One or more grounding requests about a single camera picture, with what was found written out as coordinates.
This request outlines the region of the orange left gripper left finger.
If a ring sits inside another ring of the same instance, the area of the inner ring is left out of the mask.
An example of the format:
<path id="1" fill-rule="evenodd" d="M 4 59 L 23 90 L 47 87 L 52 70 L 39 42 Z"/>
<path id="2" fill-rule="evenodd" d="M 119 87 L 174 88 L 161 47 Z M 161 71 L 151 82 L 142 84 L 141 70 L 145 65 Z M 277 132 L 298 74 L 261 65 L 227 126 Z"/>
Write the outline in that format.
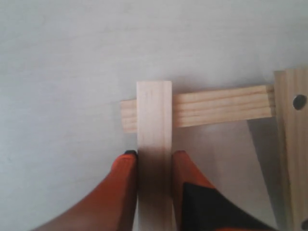
<path id="1" fill-rule="evenodd" d="M 38 231 L 130 231 L 137 203 L 138 156 L 127 150 L 108 175 L 80 202 Z"/>

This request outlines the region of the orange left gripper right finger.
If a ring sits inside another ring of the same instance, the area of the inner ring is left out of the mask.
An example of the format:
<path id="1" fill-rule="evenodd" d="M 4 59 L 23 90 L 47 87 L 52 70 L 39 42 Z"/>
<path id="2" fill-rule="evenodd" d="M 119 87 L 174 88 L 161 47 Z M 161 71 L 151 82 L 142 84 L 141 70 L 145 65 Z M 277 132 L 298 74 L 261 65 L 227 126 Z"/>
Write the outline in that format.
<path id="1" fill-rule="evenodd" d="M 240 209 L 203 175 L 185 151 L 172 155 L 172 199 L 179 231 L 272 231 Z"/>

